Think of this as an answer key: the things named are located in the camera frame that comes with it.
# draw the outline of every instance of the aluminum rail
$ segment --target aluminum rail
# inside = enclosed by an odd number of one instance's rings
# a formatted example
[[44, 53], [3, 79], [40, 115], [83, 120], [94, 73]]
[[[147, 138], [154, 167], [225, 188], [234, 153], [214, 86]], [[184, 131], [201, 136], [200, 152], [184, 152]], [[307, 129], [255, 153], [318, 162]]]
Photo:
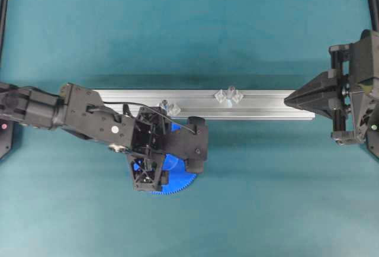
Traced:
[[[239, 90], [243, 95], [238, 103], [234, 99], [216, 99], [219, 90], [183, 89], [97, 89], [106, 102], [138, 102], [159, 106], [166, 100], [167, 106], [175, 106], [172, 118], [199, 116], [207, 120], [312, 120], [314, 113], [284, 105], [284, 98], [293, 90]], [[119, 113], [122, 105], [108, 104]], [[130, 105], [137, 115], [140, 107]]]

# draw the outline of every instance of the black cable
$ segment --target black cable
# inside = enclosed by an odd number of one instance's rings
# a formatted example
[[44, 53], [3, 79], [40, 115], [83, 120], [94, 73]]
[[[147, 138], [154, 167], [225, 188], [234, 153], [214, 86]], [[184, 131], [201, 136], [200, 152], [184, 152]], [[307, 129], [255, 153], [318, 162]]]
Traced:
[[164, 114], [162, 114], [162, 113], [160, 113], [160, 112], [154, 110], [153, 108], [151, 108], [151, 107], [149, 107], [149, 106], [147, 106], [147, 105], [145, 105], [145, 104], [142, 104], [142, 103], [135, 103], [135, 102], [104, 102], [104, 104], [110, 104], [110, 105], [112, 105], [112, 104], [118, 104], [118, 105], [120, 105], [120, 104], [127, 104], [127, 105], [135, 105], [135, 106], [145, 107], [146, 109], [150, 110], [151, 112], [154, 112], [154, 113], [156, 113], [156, 114], [162, 116], [162, 117], [165, 118], [166, 120], [168, 120], [168, 121], [170, 121], [170, 122], [172, 122], [172, 123], [174, 123], [174, 124], [177, 124], [178, 126], [180, 126], [180, 127], [184, 128], [184, 129], [186, 129], [186, 130], [192, 132], [193, 134], [196, 134], [196, 132], [195, 132], [193, 129], [191, 129], [191, 128], [185, 126], [185, 125], [182, 125], [182, 124], [179, 124], [179, 123], [175, 122], [175, 121], [174, 121], [173, 119], [171, 119], [170, 117], [168, 117], [168, 116], [166, 116], [166, 115], [164, 115]]
[[113, 118], [116, 122], [120, 123], [121, 122], [121, 115], [114, 111], [112, 108], [106, 107], [106, 106], [100, 106], [100, 107], [89, 107], [88, 108], [89, 112], [105, 112], [105, 113], [110, 113], [113, 115]]

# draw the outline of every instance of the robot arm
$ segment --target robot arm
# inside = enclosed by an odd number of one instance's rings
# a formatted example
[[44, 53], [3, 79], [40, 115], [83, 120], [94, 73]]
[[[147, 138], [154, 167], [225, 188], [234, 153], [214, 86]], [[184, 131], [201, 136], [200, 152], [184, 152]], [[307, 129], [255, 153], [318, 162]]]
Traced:
[[136, 118], [124, 105], [119, 114], [104, 105], [99, 93], [68, 83], [59, 95], [0, 82], [0, 119], [24, 126], [61, 128], [84, 140], [103, 143], [128, 156], [134, 189], [161, 191], [169, 172], [166, 154], [185, 161], [185, 170], [201, 173], [208, 153], [208, 128], [202, 118], [171, 131], [172, 120], [160, 107], [141, 107]]
[[[284, 100], [288, 106], [333, 120], [338, 144], [367, 143], [379, 156], [379, 33], [365, 30], [356, 43], [329, 48], [331, 70], [323, 72]], [[349, 63], [344, 74], [343, 64]], [[346, 130], [348, 115], [352, 131]]]

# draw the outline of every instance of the teal surface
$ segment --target teal surface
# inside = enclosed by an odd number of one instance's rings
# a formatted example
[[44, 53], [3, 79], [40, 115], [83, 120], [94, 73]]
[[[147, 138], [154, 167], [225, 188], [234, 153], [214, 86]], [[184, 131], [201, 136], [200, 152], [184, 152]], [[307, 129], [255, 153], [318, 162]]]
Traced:
[[[370, 28], [367, 0], [9, 0], [0, 79], [90, 88], [298, 88]], [[0, 256], [377, 256], [379, 164], [331, 122], [209, 122], [205, 172], [168, 197], [125, 157], [17, 128]]]

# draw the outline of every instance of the clear plastic piece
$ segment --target clear plastic piece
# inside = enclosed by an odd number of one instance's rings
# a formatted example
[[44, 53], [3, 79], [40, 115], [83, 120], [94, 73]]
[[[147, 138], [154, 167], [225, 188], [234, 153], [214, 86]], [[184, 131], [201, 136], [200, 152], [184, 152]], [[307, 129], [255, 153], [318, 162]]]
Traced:
[[222, 89], [217, 91], [214, 97], [219, 103], [228, 100], [229, 102], [233, 101], [235, 104], [238, 104], [242, 100], [243, 94], [234, 86], [230, 86], [226, 91]]
[[243, 98], [243, 94], [239, 90], [235, 90], [234, 95], [232, 96], [232, 100], [238, 104]]
[[180, 109], [179, 106], [177, 106], [175, 103], [170, 104], [168, 109], [167, 109], [167, 115], [168, 116], [176, 116], [178, 115], [182, 110]]
[[225, 91], [220, 89], [219, 91], [216, 92], [216, 94], [214, 94], [214, 97], [219, 103], [222, 103], [226, 100], [226, 93]]
[[159, 106], [166, 110], [168, 116], [176, 116], [182, 111], [176, 103], [169, 104], [167, 100], [163, 100], [159, 103]]

